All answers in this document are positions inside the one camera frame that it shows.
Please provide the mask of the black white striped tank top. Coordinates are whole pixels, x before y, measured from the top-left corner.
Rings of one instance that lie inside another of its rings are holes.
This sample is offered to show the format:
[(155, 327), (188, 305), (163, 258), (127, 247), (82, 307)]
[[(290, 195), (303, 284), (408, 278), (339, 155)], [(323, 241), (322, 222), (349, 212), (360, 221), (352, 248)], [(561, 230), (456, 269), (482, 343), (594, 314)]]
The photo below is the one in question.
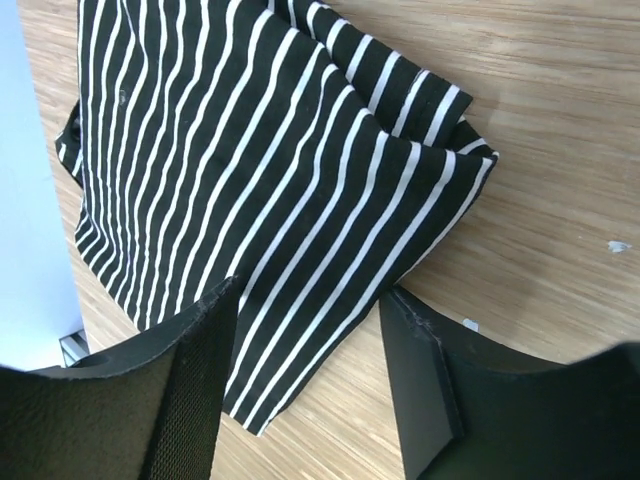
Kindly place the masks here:
[(260, 435), (499, 155), (468, 93), (322, 1), (81, 1), (77, 28), (79, 254), (140, 330), (236, 278), (224, 411)]

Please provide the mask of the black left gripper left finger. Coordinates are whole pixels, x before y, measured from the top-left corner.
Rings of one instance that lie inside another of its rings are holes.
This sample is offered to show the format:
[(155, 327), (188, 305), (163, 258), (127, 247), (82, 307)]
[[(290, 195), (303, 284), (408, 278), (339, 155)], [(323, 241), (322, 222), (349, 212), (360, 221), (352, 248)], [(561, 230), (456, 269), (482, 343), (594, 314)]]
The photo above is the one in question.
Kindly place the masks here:
[(5, 479), (207, 479), (232, 356), (228, 278), (68, 368), (1, 371)]

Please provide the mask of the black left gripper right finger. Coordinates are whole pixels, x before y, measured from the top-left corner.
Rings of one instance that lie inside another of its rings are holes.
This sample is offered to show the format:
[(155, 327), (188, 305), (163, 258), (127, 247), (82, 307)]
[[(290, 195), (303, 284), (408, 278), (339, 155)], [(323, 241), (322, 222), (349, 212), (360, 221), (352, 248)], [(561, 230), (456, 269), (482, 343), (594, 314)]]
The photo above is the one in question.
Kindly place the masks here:
[(509, 348), (396, 287), (383, 345), (409, 479), (635, 479), (639, 346), (559, 364)]

